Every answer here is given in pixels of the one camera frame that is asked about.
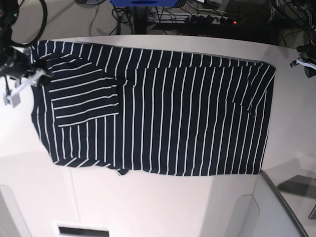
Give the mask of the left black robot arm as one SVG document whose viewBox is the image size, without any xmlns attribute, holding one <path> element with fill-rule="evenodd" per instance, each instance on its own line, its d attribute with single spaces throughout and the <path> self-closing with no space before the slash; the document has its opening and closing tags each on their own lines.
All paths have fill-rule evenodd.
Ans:
<svg viewBox="0 0 316 237">
<path fill-rule="evenodd" d="M 316 2 L 314 0 L 272 0 L 271 7 L 287 27 L 279 34 L 278 42 L 286 45 L 287 36 L 302 33 L 304 44 L 296 47 L 299 56 L 291 67 L 303 66 L 308 78 L 316 76 Z"/>
</svg>

